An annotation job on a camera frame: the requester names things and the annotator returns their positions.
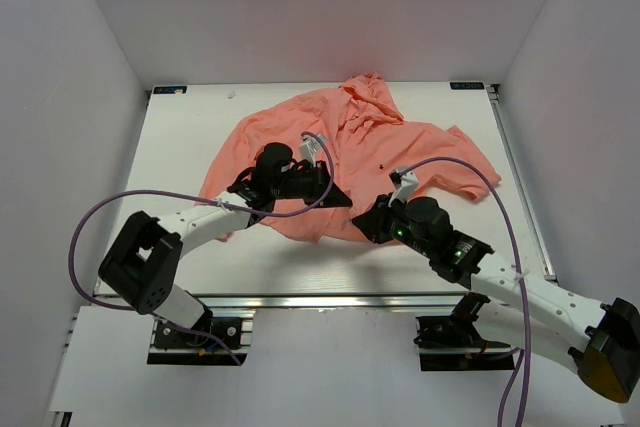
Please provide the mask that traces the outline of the salmon pink jacket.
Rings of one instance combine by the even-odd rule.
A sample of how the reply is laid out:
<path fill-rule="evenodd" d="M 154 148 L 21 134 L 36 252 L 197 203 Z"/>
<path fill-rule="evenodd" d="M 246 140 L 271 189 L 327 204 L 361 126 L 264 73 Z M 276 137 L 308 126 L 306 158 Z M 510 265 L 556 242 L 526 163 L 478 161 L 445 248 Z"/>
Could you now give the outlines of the salmon pink jacket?
<path fill-rule="evenodd" d="M 224 191 L 268 143 L 297 148 L 304 131 L 327 138 L 337 184 L 353 206 L 313 209 L 289 217 L 287 214 L 301 208 L 302 202 L 277 202 L 278 217 L 268 217 L 264 223 L 295 241 L 317 242 L 324 236 L 363 240 L 351 218 L 368 210 L 378 195 L 391 191 L 391 170 L 424 159 L 429 164 L 415 172 L 418 196 L 437 186 L 477 201 L 501 180 L 461 129 L 405 120 L 383 78 L 369 73 L 352 77 L 338 87 L 295 96 L 242 119 L 214 158 L 200 196 L 214 198 Z"/>

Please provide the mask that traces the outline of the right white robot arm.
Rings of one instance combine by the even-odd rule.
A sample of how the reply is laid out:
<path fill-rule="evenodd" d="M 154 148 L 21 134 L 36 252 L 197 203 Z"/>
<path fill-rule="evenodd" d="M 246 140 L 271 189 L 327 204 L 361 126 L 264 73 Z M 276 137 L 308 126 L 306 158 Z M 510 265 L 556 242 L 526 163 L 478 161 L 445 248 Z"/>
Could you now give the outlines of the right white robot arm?
<path fill-rule="evenodd" d="M 439 277 L 467 289 L 451 321 L 459 343 L 484 338 L 529 347 L 600 396 L 631 399 L 639 382 L 639 311 L 632 303 L 604 303 L 518 273 L 490 245 L 455 229 L 430 197 L 381 195 L 352 223 L 373 243 L 397 241 L 426 257 Z"/>

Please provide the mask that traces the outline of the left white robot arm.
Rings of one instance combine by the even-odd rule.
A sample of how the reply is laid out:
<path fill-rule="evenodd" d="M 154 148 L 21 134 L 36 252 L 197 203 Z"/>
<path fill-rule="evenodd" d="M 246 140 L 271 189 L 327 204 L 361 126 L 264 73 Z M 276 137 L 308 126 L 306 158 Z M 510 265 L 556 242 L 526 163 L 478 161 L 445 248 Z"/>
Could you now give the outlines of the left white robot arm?
<path fill-rule="evenodd" d="M 198 198 L 193 207 L 152 217 L 132 214 L 100 264 L 98 275 L 140 315 L 153 315 L 177 327 L 188 345 L 199 346 L 211 334 L 211 310 L 175 282 L 181 259 L 204 244 L 276 218 L 281 200 L 299 200 L 299 214 L 315 208 L 347 208 L 352 202 L 334 181 L 326 138 L 306 132 L 295 160 L 292 149 L 269 143 L 253 166 L 213 199 Z"/>

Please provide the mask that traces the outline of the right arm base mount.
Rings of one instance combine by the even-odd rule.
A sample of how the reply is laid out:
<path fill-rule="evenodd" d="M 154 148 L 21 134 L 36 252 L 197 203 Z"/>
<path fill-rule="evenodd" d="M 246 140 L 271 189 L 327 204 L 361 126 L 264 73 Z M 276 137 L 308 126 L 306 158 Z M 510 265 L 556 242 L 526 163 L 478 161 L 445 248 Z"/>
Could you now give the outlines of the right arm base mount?
<path fill-rule="evenodd" d="M 487 296 L 467 293 L 450 313 L 416 318 L 413 339 L 422 372 L 508 371 L 514 369 L 516 348 L 484 339 L 475 323 L 489 304 Z"/>

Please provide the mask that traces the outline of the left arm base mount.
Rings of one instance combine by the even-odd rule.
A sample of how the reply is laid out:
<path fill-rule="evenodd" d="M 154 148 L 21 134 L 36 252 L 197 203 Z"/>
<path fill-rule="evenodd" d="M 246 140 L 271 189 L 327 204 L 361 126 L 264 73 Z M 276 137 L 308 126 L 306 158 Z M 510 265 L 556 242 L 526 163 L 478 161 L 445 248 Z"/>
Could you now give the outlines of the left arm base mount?
<path fill-rule="evenodd" d="M 215 310 L 213 317 L 188 333 L 165 319 L 156 318 L 146 363 L 163 366 L 241 366 L 252 342 L 255 312 L 246 309 Z"/>

